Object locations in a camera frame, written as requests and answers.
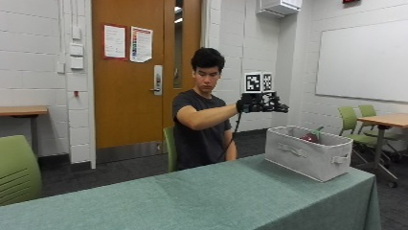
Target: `gray fabric bin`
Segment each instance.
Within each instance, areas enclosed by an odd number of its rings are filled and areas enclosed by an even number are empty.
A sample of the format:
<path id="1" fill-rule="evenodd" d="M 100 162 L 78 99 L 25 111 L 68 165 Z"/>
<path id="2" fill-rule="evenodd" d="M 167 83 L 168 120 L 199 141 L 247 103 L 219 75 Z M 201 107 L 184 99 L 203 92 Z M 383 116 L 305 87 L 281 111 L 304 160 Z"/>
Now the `gray fabric bin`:
<path id="1" fill-rule="evenodd" d="M 352 139 L 320 132 L 320 144 L 298 139 L 310 129 L 280 126 L 266 130 L 265 160 L 320 182 L 349 169 Z"/>

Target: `desk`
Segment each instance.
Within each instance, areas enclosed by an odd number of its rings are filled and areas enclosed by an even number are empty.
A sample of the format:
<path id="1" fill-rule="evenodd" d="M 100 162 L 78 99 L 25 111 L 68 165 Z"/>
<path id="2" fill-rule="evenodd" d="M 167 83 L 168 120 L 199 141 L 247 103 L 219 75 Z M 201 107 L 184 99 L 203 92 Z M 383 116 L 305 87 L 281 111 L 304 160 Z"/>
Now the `desk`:
<path id="1" fill-rule="evenodd" d="M 264 155 L 0 207 L 1 229 L 377 230 L 374 175 L 320 183 Z"/>
<path id="2" fill-rule="evenodd" d="M 378 173 L 382 175 L 387 180 L 391 181 L 390 187 L 395 187 L 395 176 L 383 168 L 383 166 L 379 164 L 379 158 L 381 158 L 381 147 L 382 147 L 382 141 L 383 141 L 383 132 L 385 129 L 390 127 L 408 127 L 408 114 L 406 113 L 395 113 L 389 115 L 381 115 L 381 116 L 373 116 L 373 117 L 361 117 L 357 118 L 361 122 L 367 122 L 378 127 L 378 137 L 377 137 L 377 146 L 374 150 L 374 160 L 373 162 L 367 162 L 365 164 L 361 164 L 357 166 L 358 169 L 371 169 L 374 173 Z"/>
<path id="3" fill-rule="evenodd" d="M 37 117 L 41 114 L 47 114 L 45 106 L 15 106 L 15 107 L 1 107 L 0 106 L 0 117 L 15 117 L 30 119 L 30 138 L 31 138 L 31 149 L 38 156 L 38 131 L 37 131 Z"/>

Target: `poster on door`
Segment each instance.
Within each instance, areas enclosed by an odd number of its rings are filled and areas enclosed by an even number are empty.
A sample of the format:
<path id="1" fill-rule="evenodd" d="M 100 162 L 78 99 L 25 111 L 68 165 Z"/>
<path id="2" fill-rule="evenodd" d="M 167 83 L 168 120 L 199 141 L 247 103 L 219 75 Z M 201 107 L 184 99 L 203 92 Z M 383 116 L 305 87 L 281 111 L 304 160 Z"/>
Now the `poster on door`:
<path id="1" fill-rule="evenodd" d="M 130 32 L 130 61 L 146 62 L 151 59 L 152 31 L 131 27 Z"/>
<path id="2" fill-rule="evenodd" d="M 103 59 L 126 60 L 126 27 L 104 24 L 102 30 Z"/>

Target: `chair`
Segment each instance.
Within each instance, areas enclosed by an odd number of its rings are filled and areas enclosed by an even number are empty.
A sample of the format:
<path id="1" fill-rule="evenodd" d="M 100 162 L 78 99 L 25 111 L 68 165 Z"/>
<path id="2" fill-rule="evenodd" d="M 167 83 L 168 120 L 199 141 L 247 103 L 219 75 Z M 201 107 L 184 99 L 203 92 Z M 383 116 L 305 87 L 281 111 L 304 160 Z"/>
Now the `chair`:
<path id="1" fill-rule="evenodd" d="M 373 106 L 370 104 L 362 104 L 358 105 L 358 109 L 361 112 L 361 116 L 362 117 L 373 117 L 375 116 L 375 111 L 373 109 Z M 358 129 L 358 134 L 361 133 L 361 130 L 363 127 L 370 127 L 370 130 L 366 130 L 363 132 L 363 135 L 370 136 L 370 137 L 377 137 L 378 136 L 378 131 L 377 130 L 371 130 L 374 125 L 371 125 L 370 123 L 361 123 L 359 129 Z M 402 134 L 397 134 L 393 132 L 383 132 L 383 139 L 387 141 L 399 141 L 405 139 L 405 136 Z M 393 148 L 393 146 L 386 143 L 387 147 L 391 149 L 395 157 L 391 156 L 391 161 L 395 162 L 399 160 L 401 158 L 401 154 L 398 153 L 398 151 Z"/>
<path id="2" fill-rule="evenodd" d="M 0 206 L 41 196 L 37 159 L 23 136 L 0 138 Z"/>
<path id="3" fill-rule="evenodd" d="M 172 138 L 172 126 L 163 128 L 164 132 L 164 139 L 167 145 L 167 152 L 168 152 L 168 173 L 176 171 L 176 152 L 175 152 L 175 144 Z"/>
<path id="4" fill-rule="evenodd" d="M 375 145 L 377 145 L 377 138 L 375 137 L 353 134 L 353 132 L 356 130 L 356 126 L 357 126 L 357 115 L 356 115 L 354 109 L 350 106 L 341 106 L 337 109 L 338 109 L 338 112 L 340 112 L 341 119 L 342 119 L 342 128 L 341 128 L 341 131 L 340 131 L 340 136 L 342 135 L 344 131 L 349 130 L 350 134 L 345 135 L 345 137 L 348 137 L 353 140 L 353 147 L 361 146 L 365 149 L 366 148 L 374 149 Z M 365 159 L 361 157 L 359 153 L 356 151 L 354 148 L 353 148 L 353 153 L 358 157 L 358 159 L 363 163 L 366 163 Z"/>

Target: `door handle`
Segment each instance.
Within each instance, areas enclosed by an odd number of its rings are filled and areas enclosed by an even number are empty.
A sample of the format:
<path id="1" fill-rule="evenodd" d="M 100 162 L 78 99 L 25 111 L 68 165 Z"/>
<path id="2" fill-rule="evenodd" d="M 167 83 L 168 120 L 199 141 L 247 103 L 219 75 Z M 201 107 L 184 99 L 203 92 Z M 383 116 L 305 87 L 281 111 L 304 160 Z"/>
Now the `door handle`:
<path id="1" fill-rule="evenodd" d="M 163 66 L 154 65 L 152 88 L 148 89 L 155 96 L 161 96 L 163 89 Z"/>

